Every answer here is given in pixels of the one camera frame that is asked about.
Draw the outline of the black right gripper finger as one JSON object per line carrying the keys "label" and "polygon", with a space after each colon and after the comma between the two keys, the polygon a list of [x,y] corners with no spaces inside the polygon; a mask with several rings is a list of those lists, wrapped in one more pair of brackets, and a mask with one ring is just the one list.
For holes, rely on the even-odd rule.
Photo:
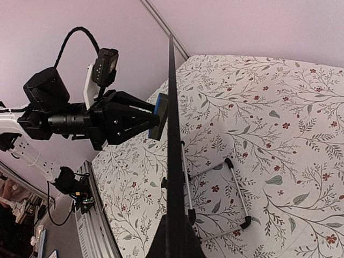
{"label": "black right gripper finger", "polygon": [[168,216],[162,216],[146,257],[205,257],[188,216],[176,226],[169,225]]}

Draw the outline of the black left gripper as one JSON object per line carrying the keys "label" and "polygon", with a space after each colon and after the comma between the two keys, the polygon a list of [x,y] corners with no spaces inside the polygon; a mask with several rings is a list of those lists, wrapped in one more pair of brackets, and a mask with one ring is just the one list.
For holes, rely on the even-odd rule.
{"label": "black left gripper", "polygon": [[69,92],[54,67],[34,74],[23,89],[30,104],[18,123],[34,140],[49,140],[53,134],[72,140],[89,139],[94,150],[100,151],[105,142],[120,145],[160,123],[159,117],[153,114],[143,117],[111,115],[109,112],[153,113],[153,104],[124,91],[109,90],[91,108],[85,103],[70,103]]}

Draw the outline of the blue whiteboard eraser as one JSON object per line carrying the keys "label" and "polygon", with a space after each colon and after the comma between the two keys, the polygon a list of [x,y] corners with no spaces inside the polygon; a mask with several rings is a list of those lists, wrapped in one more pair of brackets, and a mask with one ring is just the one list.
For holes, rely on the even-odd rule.
{"label": "blue whiteboard eraser", "polygon": [[154,114],[159,117],[159,124],[149,130],[148,137],[159,141],[168,117],[168,95],[159,93]]}

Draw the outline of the small black-framed whiteboard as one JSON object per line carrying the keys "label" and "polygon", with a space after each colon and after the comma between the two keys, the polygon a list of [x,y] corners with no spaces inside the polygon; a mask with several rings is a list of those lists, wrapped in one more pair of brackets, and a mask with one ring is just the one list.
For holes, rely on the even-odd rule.
{"label": "small black-framed whiteboard", "polygon": [[172,35],[169,36],[168,102],[167,216],[169,225],[176,226],[179,220],[184,219],[185,211],[174,37]]}

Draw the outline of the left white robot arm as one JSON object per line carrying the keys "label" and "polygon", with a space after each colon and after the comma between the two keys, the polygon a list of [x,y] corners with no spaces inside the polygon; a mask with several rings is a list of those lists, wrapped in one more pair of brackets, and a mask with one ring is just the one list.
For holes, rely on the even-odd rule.
{"label": "left white robot arm", "polygon": [[155,105],[123,91],[104,92],[92,79],[89,68],[83,89],[84,101],[71,103],[58,71],[49,67],[34,74],[23,89],[29,104],[1,108],[1,150],[33,166],[61,192],[82,189],[73,171],[46,159],[31,140],[49,140],[61,135],[72,140],[89,140],[94,150],[104,144],[120,145],[146,130],[159,127]]}

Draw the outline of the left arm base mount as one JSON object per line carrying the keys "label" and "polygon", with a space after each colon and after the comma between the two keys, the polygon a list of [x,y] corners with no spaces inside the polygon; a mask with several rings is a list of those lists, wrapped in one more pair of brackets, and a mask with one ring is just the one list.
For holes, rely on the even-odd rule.
{"label": "left arm base mount", "polygon": [[69,167],[60,167],[60,174],[52,183],[64,195],[74,199],[76,209],[80,209],[82,214],[87,213],[94,205],[95,199],[92,195],[90,183],[90,173],[78,174]]}

